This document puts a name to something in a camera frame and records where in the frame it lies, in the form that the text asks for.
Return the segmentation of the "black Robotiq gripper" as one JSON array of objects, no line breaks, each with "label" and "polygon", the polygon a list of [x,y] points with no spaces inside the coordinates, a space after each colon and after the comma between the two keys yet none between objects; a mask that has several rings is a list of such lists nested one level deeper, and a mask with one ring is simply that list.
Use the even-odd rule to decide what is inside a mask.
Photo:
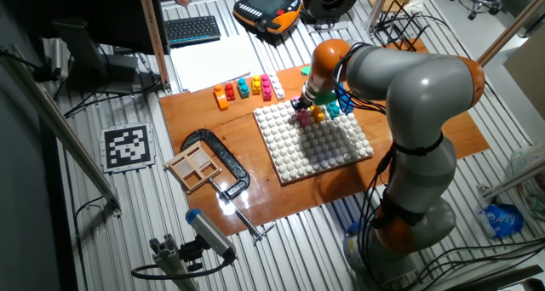
[{"label": "black Robotiq gripper", "polygon": [[298,99],[293,99],[290,101],[292,108],[295,112],[303,110],[308,116],[312,115],[312,107],[316,99],[316,93],[312,92],[302,92],[301,96]]}]

